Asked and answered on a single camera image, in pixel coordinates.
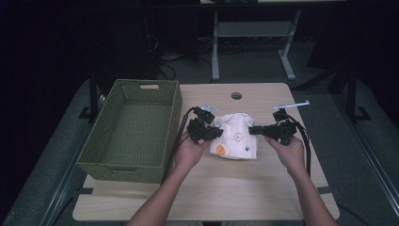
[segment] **gray carpet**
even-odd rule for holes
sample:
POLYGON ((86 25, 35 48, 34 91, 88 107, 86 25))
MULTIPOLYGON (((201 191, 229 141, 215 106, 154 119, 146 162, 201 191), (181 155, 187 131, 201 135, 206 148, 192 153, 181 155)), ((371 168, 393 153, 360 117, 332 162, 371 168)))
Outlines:
MULTIPOLYGON (((262 45, 247 44, 241 53, 221 55, 218 83, 282 82, 293 87, 322 72, 319 69, 306 67, 312 44, 295 43, 289 58, 297 79, 294 82, 288 81, 277 54, 282 44, 283 41, 262 45)), ((201 57, 210 62, 210 54, 201 55, 201 57)), ((211 68, 204 60, 194 61, 182 58, 168 65, 174 68, 176 80, 182 84, 209 83, 212 78, 211 68)), ((167 75, 172 76, 170 68, 163 67, 163 70, 167 75)), ((309 106, 300 107, 299 111, 336 202, 343 208, 347 208, 347 210, 340 209, 339 223, 353 226, 364 225, 349 213, 349 210, 370 225, 399 225, 399 218, 366 161, 362 146, 354 135, 351 124, 337 103, 337 99, 343 98, 344 93, 332 96, 327 92, 327 84, 328 80, 307 91, 294 91, 293 95, 297 102, 311 101, 309 106)), ((371 121, 360 121, 358 127, 398 187, 399 166, 395 164, 399 160, 398 131, 379 108, 372 92, 360 82, 358 82, 357 103, 364 106, 372 118, 371 121)), ((83 184, 86 176, 79 168, 72 171, 71 186, 58 187, 69 161, 89 130, 88 120, 77 119, 85 106, 88 106, 88 83, 82 85, 76 93, 38 165, 8 215, 5 225, 40 225, 58 188, 62 191, 59 207, 66 206, 66 208, 59 215, 56 225, 123 225, 123 222, 77 222, 72 218, 76 198, 68 201, 73 191, 83 184)), ((55 214, 57 215, 60 211, 61 208, 58 208, 55 214)), ((303 225, 303 222, 276 222, 276 225, 303 225)))

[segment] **wooden table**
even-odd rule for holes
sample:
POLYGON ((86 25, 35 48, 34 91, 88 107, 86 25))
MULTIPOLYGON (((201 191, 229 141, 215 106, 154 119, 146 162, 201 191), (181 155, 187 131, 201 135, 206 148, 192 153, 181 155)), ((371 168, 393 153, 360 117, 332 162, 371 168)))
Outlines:
MULTIPOLYGON (((248 113, 257 124, 275 123, 273 105, 292 104, 285 84, 181 85, 183 114, 204 103, 220 109, 217 115, 248 113), (240 92, 241 100, 231 94, 240 92)), ((297 108, 287 113, 303 124, 297 108)), ((316 187, 328 186, 311 145, 311 179, 316 187)), ((87 177, 73 211, 76 220, 128 220, 159 187, 154 184, 97 181, 87 177)), ((331 193, 321 195, 332 216, 340 215, 331 193)), ((184 180, 168 220, 287 220, 303 219, 292 178, 276 152, 259 137, 258 159, 231 160, 205 152, 184 180)))

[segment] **hand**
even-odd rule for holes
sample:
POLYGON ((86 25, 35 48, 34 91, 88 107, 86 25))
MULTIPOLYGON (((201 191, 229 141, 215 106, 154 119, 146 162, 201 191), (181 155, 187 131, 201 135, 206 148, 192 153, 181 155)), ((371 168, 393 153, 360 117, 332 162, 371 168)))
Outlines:
POLYGON ((182 134, 180 146, 176 153, 175 168, 190 171, 202 157, 203 152, 211 145, 212 140, 196 144, 188 137, 188 132, 182 134))
POLYGON ((279 161, 287 168, 288 173, 306 170, 303 143, 296 137, 290 137, 290 144, 284 146, 270 137, 264 137, 279 155, 279 161))

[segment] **wicker basket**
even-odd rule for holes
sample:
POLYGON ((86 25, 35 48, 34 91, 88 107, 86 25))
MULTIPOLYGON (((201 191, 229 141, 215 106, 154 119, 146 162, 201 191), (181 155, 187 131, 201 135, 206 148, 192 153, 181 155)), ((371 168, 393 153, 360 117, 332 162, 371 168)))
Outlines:
POLYGON ((78 166, 97 180, 160 183, 181 109, 177 81, 117 80, 78 166))

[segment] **dark background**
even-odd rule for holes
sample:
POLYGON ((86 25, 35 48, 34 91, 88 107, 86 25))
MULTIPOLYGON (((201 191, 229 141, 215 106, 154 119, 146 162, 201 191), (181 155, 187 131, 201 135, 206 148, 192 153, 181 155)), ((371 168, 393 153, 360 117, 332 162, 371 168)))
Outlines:
MULTIPOLYGON (((166 11, 93 14, 76 12, 74 8, 87 4, 77 2, 0 3, 0 221, 85 80, 94 73, 107 93, 117 77, 154 79, 162 52, 148 51, 154 43, 146 34, 156 35, 163 46, 191 57, 197 51, 196 38, 212 34, 210 11, 201 12, 199 17, 197 13, 166 11)), ((108 4, 137 3, 144 4, 108 4)), ((89 4, 95 7, 100 3, 89 4)), ((359 79, 372 89, 396 126, 397 5, 396 1, 349 1, 328 13, 310 8, 303 11, 295 36, 296 40, 318 38, 310 60, 313 67, 328 69, 355 54, 360 62, 359 79)))

